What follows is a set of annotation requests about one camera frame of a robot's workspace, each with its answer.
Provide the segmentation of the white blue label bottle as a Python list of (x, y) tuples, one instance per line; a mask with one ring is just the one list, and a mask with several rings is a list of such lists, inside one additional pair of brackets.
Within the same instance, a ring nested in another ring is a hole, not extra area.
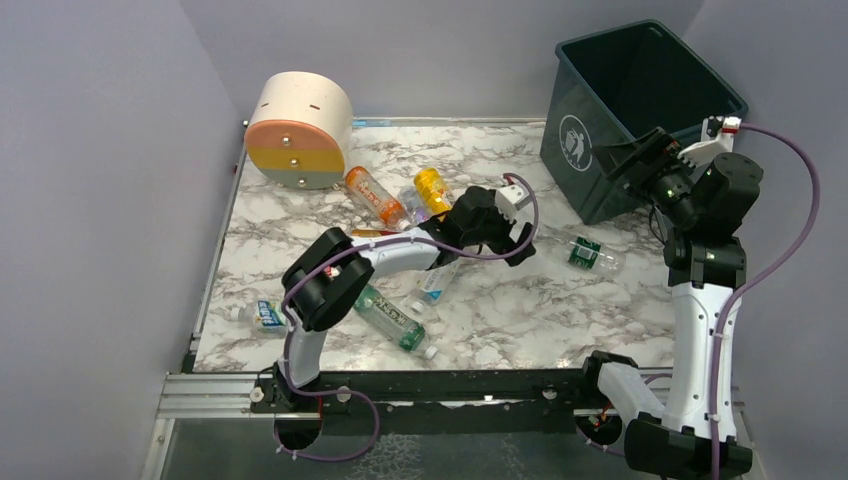
[(415, 314), (424, 314), (442, 299), (459, 267), (460, 261), (456, 260), (427, 271), (408, 295), (406, 306)]

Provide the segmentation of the clear green label bottle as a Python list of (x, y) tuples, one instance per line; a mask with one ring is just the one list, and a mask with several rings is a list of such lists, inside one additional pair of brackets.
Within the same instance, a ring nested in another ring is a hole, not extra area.
[(623, 251), (580, 232), (545, 230), (534, 240), (544, 263), (559, 270), (612, 278), (626, 264)]

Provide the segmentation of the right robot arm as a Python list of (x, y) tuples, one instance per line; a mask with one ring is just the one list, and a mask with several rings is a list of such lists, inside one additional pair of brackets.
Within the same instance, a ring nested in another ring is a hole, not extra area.
[(731, 369), (747, 255), (737, 237), (760, 193), (762, 168), (733, 152), (741, 122), (710, 117), (682, 147), (662, 128), (624, 144), (596, 146), (604, 176), (664, 217), (664, 262), (676, 322), (669, 395), (658, 399), (630, 358), (596, 352), (587, 382), (622, 420), (628, 466), (665, 479), (732, 479), (749, 472), (752, 450), (734, 423)]

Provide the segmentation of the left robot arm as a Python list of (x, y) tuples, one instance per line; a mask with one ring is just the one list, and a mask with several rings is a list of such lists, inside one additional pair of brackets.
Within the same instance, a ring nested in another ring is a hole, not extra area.
[(327, 332), (352, 309), (367, 284), (406, 271), (430, 271), (460, 258), (503, 260), (514, 267), (532, 257), (538, 222), (513, 232), (517, 214), (536, 207), (518, 176), (498, 189), (472, 186), (453, 208), (401, 233), (355, 239), (333, 227), (288, 268), (282, 313), (288, 333), (277, 364), (288, 388), (301, 393), (320, 374)]

